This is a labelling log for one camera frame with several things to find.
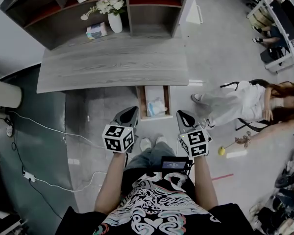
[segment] white pants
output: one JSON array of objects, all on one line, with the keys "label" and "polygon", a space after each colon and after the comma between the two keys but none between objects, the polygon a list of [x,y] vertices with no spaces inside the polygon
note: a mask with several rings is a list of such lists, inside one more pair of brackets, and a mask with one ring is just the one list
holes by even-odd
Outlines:
[{"label": "white pants", "polygon": [[200,101],[212,108],[208,117],[210,126],[223,125],[237,118],[253,122],[263,120],[264,93],[264,87],[248,85],[223,95],[206,93]]}]

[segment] black chair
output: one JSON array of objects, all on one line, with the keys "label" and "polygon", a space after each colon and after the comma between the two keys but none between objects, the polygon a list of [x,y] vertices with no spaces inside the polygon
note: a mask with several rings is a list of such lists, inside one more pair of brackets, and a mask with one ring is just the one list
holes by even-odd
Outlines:
[{"label": "black chair", "polygon": [[[254,80],[251,80],[250,83],[252,85],[259,84],[260,86],[265,87],[265,88],[270,84],[266,80],[263,80],[263,79],[254,79]],[[239,82],[232,82],[232,83],[229,83],[229,84],[226,84],[226,85],[221,85],[220,88],[225,88],[225,87],[228,87],[228,86],[230,86],[232,84],[236,84],[236,89],[235,90],[237,90],[237,88],[239,86]],[[235,129],[236,131],[241,130],[242,128],[247,126],[248,128],[250,128],[251,130],[253,130],[255,132],[261,132],[263,129],[265,129],[268,126],[271,125],[270,122],[268,122],[266,120],[262,120],[262,121],[259,121],[257,123],[265,124],[266,126],[265,127],[255,127],[255,126],[252,126],[251,123],[248,123],[248,122],[246,122],[245,120],[243,120],[241,118],[238,118],[238,120],[243,124],[243,126]]]}]

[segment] fiducial marker cube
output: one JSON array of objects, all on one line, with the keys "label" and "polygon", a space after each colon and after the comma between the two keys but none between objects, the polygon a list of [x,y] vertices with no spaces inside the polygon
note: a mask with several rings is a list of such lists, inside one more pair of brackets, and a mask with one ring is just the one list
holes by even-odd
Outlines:
[{"label": "fiducial marker cube", "polygon": [[107,124],[102,140],[107,151],[124,153],[134,144],[134,131],[132,127]]},{"label": "fiducial marker cube", "polygon": [[209,136],[205,129],[180,135],[180,142],[189,157],[198,157],[209,153]]}]

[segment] woman's long brown hair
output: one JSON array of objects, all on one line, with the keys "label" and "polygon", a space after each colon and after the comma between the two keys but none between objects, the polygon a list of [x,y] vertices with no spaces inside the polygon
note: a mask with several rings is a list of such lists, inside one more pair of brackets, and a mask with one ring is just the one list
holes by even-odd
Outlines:
[{"label": "woman's long brown hair", "polygon": [[[271,87],[272,97],[284,98],[287,96],[294,96],[294,83],[289,87],[281,87],[275,84],[269,84],[268,87]],[[294,108],[286,107],[276,107],[272,110],[273,113],[273,123],[286,122],[294,119]]]}]

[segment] jeans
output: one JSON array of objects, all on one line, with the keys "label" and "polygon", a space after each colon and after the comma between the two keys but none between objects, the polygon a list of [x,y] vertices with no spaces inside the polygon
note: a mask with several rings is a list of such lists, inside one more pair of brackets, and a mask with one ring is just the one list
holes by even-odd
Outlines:
[{"label": "jeans", "polygon": [[159,142],[153,148],[148,148],[135,156],[124,171],[134,168],[160,169],[162,157],[174,156],[174,151],[166,143]]}]

